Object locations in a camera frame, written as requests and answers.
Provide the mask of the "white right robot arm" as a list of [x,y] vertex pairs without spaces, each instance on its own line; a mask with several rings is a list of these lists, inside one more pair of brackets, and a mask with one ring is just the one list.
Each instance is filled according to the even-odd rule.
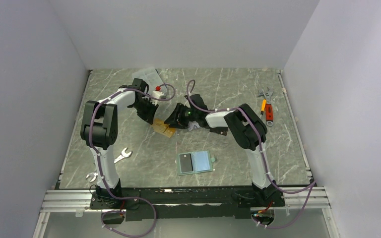
[[164,121],[171,128],[185,129],[191,122],[217,134],[231,132],[235,142],[244,150],[252,173],[251,189],[233,192],[231,198],[244,206],[283,207],[283,193],[269,173],[266,148],[267,126],[248,104],[234,109],[209,110],[199,94],[187,96],[189,106],[177,103],[170,116]]

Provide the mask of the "black credit card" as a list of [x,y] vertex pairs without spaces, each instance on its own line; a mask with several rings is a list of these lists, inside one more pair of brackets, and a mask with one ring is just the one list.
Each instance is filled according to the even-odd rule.
[[179,161],[181,173],[193,172],[193,162],[191,153],[180,154]]
[[215,128],[210,128],[209,131],[212,133],[216,133],[219,135],[226,136],[228,133],[228,128],[227,127],[215,127]]

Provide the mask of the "green card holder wallet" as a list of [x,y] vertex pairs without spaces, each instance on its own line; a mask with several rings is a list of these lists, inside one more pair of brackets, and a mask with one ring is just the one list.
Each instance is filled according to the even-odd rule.
[[[179,155],[185,154],[185,153],[191,153],[191,155],[192,155],[193,172],[181,173],[181,171],[180,171]],[[176,156],[177,175],[185,176],[185,175],[191,175],[191,174],[212,172],[212,171],[214,171],[213,163],[215,161],[216,161],[216,158],[212,157],[210,152],[207,150],[179,153]]]

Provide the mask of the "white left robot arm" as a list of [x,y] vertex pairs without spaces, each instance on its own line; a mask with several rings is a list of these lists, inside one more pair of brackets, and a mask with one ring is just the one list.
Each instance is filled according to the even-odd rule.
[[87,101],[85,104],[80,136],[94,156],[98,173],[97,188],[107,190],[103,202],[110,208],[119,207],[123,201],[113,153],[113,145],[118,137],[118,112],[134,108],[139,118],[153,124],[158,106],[151,102],[148,92],[149,85],[135,78],[131,85],[121,86],[107,98]]

